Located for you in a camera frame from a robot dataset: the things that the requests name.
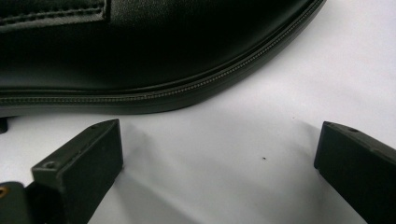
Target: seam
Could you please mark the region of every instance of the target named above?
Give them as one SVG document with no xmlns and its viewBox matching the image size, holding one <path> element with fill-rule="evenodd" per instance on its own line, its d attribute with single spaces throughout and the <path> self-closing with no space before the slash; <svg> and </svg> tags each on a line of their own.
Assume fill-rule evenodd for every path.
<svg viewBox="0 0 396 224">
<path fill-rule="evenodd" d="M 105 4 L 102 3 L 88 7 L 66 7 L 55 10 L 29 12 L 18 16 L 9 15 L 4 18 L 0 17 L 0 27 L 28 21 L 99 14 L 103 12 L 104 6 Z"/>
</svg>

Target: black leather bag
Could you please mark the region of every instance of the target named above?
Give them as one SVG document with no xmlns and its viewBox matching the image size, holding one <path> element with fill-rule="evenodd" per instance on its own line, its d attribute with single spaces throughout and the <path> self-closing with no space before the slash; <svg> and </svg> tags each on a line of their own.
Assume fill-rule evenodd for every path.
<svg viewBox="0 0 396 224">
<path fill-rule="evenodd" d="M 285 47 L 324 2 L 0 1 L 0 118 L 198 103 Z"/>
</svg>

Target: white surface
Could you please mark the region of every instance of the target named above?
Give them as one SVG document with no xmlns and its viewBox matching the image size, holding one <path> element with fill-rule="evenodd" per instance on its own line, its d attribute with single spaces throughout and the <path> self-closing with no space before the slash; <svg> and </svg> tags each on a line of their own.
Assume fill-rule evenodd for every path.
<svg viewBox="0 0 396 224">
<path fill-rule="evenodd" d="M 29 184 L 29 169 L 54 149 L 119 118 L 125 170 L 91 224 L 364 223 L 313 160 L 323 120 L 396 147 L 395 9 L 394 0 L 329 0 L 271 62 L 186 109 L 10 119 L 0 182 Z"/>
</svg>

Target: screw hole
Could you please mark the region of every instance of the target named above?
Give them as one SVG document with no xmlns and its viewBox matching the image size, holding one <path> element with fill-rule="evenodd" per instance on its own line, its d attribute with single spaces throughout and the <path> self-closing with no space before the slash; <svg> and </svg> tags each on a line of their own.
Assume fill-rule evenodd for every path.
<svg viewBox="0 0 396 224">
<path fill-rule="evenodd" d="M 9 192 L 9 189 L 6 187 L 0 187 L 0 198 L 4 198 Z"/>
<path fill-rule="evenodd" d="M 47 163 L 44 164 L 45 168 L 49 168 L 49 169 L 53 169 L 56 167 L 56 162 L 55 161 L 49 161 Z"/>
<path fill-rule="evenodd" d="M 353 132 L 353 133 L 358 133 L 358 132 L 359 132 L 358 130 L 353 129 L 353 128 L 349 128 L 349 131 L 350 131 L 350 132 Z"/>
</svg>

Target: zipper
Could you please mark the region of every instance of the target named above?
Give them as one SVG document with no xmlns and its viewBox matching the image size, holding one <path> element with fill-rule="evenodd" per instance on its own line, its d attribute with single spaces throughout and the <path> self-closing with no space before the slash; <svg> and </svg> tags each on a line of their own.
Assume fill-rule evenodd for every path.
<svg viewBox="0 0 396 224">
<path fill-rule="evenodd" d="M 190 84 L 190 86 L 186 86 L 183 88 L 179 88 L 176 90 L 168 90 L 165 92 L 153 92 L 153 93 L 146 93 L 141 94 L 138 96 L 96 96 L 96 97 L 81 97 L 81 96 L 47 96 L 47 97 L 6 97 L 0 98 L 0 104 L 2 105 L 24 105 L 24 104 L 57 104 L 57 103 L 69 103 L 69 104 L 84 104 L 84 103 L 91 103 L 91 104 L 100 104 L 100 103 L 128 103 L 128 102 L 135 102 L 135 101 L 144 101 L 144 100 L 152 100 L 158 99 L 162 97 L 172 96 L 181 94 L 186 91 L 196 90 L 198 88 L 202 88 L 210 83 L 213 83 L 219 79 L 227 77 L 228 75 L 240 70 L 243 67 L 246 67 L 248 64 L 253 63 L 254 61 L 258 60 L 263 54 L 267 53 L 270 49 L 275 47 L 281 40 L 287 37 L 297 26 L 299 26 L 304 20 L 310 16 L 312 13 L 316 11 L 317 8 L 320 7 L 321 3 L 324 2 L 323 0 L 317 0 L 315 3 L 309 7 L 304 15 L 302 15 L 287 31 L 285 31 L 280 37 L 275 39 L 269 46 L 265 49 L 258 51 L 253 56 L 246 59 L 244 62 L 238 64 L 236 67 L 231 68 L 228 71 L 225 71 L 217 76 L 210 77 L 207 80 L 203 80 L 199 83 Z"/>
</svg>

